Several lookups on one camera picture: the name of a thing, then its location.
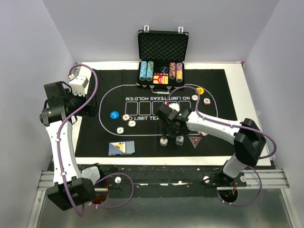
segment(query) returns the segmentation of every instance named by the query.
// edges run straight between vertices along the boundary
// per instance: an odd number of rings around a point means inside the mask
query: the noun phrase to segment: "gray wall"
[[[43,85],[73,61],[41,0],[1,1],[0,21],[0,227],[24,228],[51,158]]]
[[[304,225],[304,2],[281,0],[245,63],[245,75],[264,131],[278,144]]]
[[[186,61],[243,61],[278,0],[43,0],[76,61],[138,60],[137,30],[190,33]]]

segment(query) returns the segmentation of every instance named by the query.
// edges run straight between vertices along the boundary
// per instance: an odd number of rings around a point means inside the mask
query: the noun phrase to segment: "open case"
[[[137,86],[142,88],[167,89],[183,86],[185,83],[184,60],[187,51],[189,33],[179,27],[177,32],[173,31],[149,31],[149,26],[138,31],[139,69]],[[142,64],[148,65],[153,62],[151,81],[140,79]],[[182,64],[182,80],[169,77],[171,63]]]

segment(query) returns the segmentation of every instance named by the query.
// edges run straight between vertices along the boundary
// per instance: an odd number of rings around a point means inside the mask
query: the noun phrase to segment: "black mat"
[[[231,156],[234,153],[231,144],[211,135],[202,137],[196,148],[193,147],[188,136],[185,136],[185,142],[181,147],[176,146],[175,139],[169,139],[166,147],[160,146],[160,136],[155,136],[159,134],[159,123],[153,113],[166,95],[156,95],[150,89],[134,86],[138,76],[137,70],[96,70],[95,72],[98,76],[97,104],[100,105],[102,100],[100,120],[103,126],[100,124],[99,114],[94,118],[82,119],[76,157],[108,157],[109,143],[125,141],[135,142],[135,153],[122,157]],[[93,90],[94,84],[91,80],[89,91]],[[193,84],[194,87],[205,89],[199,105],[201,112],[216,116],[216,101],[218,117],[237,120],[224,70],[185,70],[185,84]],[[194,91],[184,89],[177,91],[173,97],[181,101],[181,107],[194,106],[194,102],[191,101],[193,94]],[[204,98],[209,98],[211,104],[205,105]],[[132,116],[136,120],[134,128],[129,127],[127,122],[122,120],[125,109],[128,114],[136,114],[139,109],[139,113]],[[112,111],[118,111],[120,115],[118,119],[110,118]],[[117,127],[124,128],[123,135],[115,135]]]

